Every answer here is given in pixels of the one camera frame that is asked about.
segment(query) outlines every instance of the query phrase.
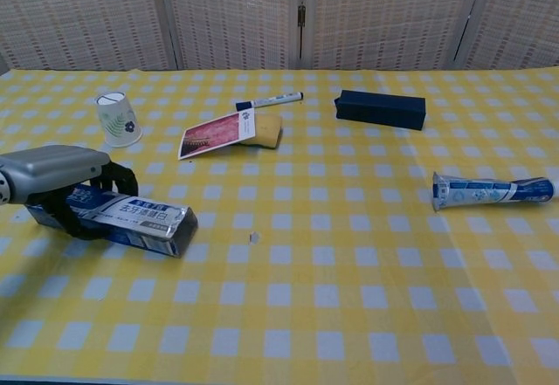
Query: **table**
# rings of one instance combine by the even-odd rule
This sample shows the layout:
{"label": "table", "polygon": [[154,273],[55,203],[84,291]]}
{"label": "table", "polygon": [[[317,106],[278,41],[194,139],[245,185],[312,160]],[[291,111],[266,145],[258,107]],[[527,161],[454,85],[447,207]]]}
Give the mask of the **table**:
{"label": "table", "polygon": [[[341,89],[427,98],[422,132],[337,120]],[[103,144],[93,98],[144,127]],[[302,91],[276,150],[179,162],[186,127]],[[559,176],[559,69],[11,71],[0,148],[77,144],[190,205],[181,259],[0,208],[0,373],[204,383],[558,383],[559,210],[431,207],[431,174]],[[249,244],[249,234],[261,239]]]}

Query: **sponge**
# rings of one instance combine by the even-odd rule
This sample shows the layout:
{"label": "sponge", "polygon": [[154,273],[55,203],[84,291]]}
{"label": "sponge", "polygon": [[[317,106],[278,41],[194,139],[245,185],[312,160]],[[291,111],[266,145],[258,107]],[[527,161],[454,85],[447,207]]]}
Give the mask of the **sponge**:
{"label": "sponge", "polygon": [[254,114],[256,136],[240,143],[243,145],[260,145],[266,148],[276,148],[280,141],[281,116],[273,114]]}

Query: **card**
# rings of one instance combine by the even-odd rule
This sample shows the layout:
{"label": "card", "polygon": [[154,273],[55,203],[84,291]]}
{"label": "card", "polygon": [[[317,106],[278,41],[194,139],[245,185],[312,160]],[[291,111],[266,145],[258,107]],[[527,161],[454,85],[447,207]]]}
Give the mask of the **card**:
{"label": "card", "polygon": [[190,158],[256,136],[254,109],[250,108],[186,129],[178,159]]}

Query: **blue toothpaste tube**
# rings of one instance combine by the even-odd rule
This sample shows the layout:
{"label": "blue toothpaste tube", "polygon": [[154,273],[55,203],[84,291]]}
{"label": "blue toothpaste tube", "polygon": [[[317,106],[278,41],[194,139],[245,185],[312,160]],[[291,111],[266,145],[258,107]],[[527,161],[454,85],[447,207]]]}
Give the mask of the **blue toothpaste tube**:
{"label": "blue toothpaste tube", "polygon": [[433,209],[451,206],[505,202],[548,202],[558,191],[548,178],[503,182],[468,179],[433,173]]}

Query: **white paper cup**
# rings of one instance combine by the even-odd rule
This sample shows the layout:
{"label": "white paper cup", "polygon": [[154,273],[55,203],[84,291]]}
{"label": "white paper cup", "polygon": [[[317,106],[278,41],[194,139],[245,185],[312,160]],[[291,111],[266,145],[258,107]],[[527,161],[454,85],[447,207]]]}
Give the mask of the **white paper cup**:
{"label": "white paper cup", "polygon": [[127,147],[141,138],[141,126],[126,94],[118,91],[105,93],[95,99],[95,104],[108,145],[115,148]]}

